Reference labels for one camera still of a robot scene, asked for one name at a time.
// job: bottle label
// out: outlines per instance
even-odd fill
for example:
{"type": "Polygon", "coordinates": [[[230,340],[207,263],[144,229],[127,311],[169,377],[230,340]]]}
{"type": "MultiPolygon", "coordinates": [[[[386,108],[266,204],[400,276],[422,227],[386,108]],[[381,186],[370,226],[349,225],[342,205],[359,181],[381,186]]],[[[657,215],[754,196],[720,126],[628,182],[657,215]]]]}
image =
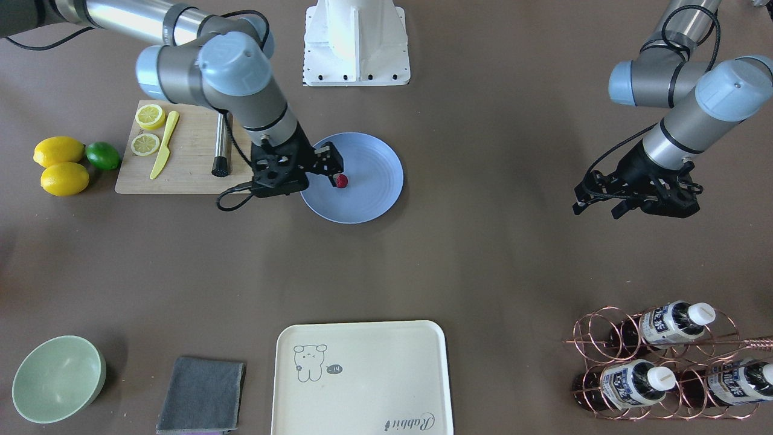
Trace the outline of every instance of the bottle label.
{"type": "Polygon", "coordinates": [[[639,408],[655,405],[658,400],[650,400],[639,394],[633,384],[633,368],[644,360],[637,359],[625,364],[613,365],[601,373],[601,392],[617,409],[639,408]]]}
{"type": "Polygon", "coordinates": [[[673,309],[676,304],[682,302],[684,301],[677,300],[664,307],[655,308],[642,316],[642,319],[638,322],[638,328],[642,333],[644,341],[655,345],[656,348],[663,349],[665,347],[657,346],[657,344],[680,343],[700,337],[700,335],[685,334],[684,331],[676,326],[673,309]]]}
{"type": "Polygon", "coordinates": [[[750,405],[773,400],[773,397],[760,394],[746,379],[746,368],[739,366],[750,361],[751,358],[746,358],[721,368],[712,368],[713,374],[707,379],[711,392],[728,405],[750,405]]]}

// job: bear drawing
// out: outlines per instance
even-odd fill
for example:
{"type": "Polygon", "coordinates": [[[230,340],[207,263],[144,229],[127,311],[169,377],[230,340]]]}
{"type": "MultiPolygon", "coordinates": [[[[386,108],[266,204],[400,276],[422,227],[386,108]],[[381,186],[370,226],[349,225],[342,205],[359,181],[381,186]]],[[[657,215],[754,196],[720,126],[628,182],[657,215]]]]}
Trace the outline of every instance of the bear drawing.
{"type": "Polygon", "coordinates": [[[322,363],[325,361],[324,344],[310,346],[295,346],[295,370],[298,371],[298,381],[317,382],[322,377],[322,363]]]}

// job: gray cloth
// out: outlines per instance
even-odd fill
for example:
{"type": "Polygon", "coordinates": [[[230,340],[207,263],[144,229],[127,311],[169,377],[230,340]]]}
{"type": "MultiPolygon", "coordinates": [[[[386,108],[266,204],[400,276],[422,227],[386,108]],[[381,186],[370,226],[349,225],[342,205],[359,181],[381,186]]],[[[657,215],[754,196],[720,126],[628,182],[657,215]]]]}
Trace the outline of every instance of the gray cloth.
{"type": "Polygon", "coordinates": [[[180,357],[175,361],[158,433],[224,433],[237,428],[244,363],[180,357]]]}

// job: lemon slice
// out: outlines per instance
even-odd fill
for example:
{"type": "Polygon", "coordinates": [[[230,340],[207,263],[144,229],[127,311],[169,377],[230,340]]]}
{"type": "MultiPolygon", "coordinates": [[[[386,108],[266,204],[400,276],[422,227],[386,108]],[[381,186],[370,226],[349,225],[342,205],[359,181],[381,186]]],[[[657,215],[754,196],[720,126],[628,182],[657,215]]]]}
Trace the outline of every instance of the lemon slice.
{"type": "Polygon", "coordinates": [[[161,141],[153,133],[142,133],[131,140],[131,151],[138,156],[150,156],[158,151],[161,141]]]}
{"type": "Polygon", "coordinates": [[[155,130],[164,125],[166,113],[158,104],[146,104],[137,109],[135,121],[145,130],[155,130]]]}

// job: light green bowl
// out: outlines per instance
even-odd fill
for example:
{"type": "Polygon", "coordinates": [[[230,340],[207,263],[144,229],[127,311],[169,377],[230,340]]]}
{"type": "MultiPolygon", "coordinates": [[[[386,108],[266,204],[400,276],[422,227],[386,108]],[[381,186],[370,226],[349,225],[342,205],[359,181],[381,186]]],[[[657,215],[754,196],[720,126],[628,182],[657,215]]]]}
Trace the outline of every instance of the light green bowl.
{"type": "Polygon", "coordinates": [[[52,338],[19,366],[13,379],[13,404],[33,423],[64,420],[97,397],[106,371],[102,354],[85,338],[52,338]]]}

